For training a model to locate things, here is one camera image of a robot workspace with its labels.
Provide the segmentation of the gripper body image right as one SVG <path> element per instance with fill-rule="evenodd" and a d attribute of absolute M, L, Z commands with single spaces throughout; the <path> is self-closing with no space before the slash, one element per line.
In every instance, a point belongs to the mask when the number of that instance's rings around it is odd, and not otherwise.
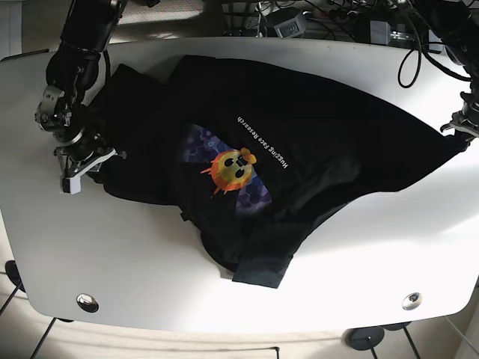
<path fill-rule="evenodd" d="M 440 132 L 454 129 L 457 132 L 468 134 L 471 138 L 478 138 L 478 125 L 466 118 L 462 112 L 453 113 L 451 121 L 440 127 Z"/>

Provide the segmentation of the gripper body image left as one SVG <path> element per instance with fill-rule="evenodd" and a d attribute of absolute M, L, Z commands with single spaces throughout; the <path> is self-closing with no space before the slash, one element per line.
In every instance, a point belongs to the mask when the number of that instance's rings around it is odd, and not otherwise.
<path fill-rule="evenodd" d="M 125 151 L 117 151 L 113 147 L 98 147 L 86 155 L 84 159 L 74 159 L 73 154 L 67 153 L 64 147 L 56 147 L 53 154 L 59 162 L 62 179 L 81 177 L 94 168 L 98 168 L 113 156 L 126 158 Z"/>

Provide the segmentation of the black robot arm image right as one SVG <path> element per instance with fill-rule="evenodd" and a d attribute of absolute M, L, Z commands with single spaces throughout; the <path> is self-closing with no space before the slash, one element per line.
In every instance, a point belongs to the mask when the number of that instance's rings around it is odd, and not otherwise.
<path fill-rule="evenodd" d="M 449 123 L 440 130 L 452 129 L 463 133 L 468 140 L 478 137 L 478 22 L 463 1 L 396 1 L 395 6 L 405 17 L 413 31 L 417 28 L 415 16 L 432 31 L 445 47 L 450 60 L 467 73 L 462 76 L 440 64 L 426 50 L 422 36 L 415 33 L 416 49 L 434 67 L 453 79 L 469 84 L 469 91 L 460 93 L 463 107 L 451 115 Z"/>

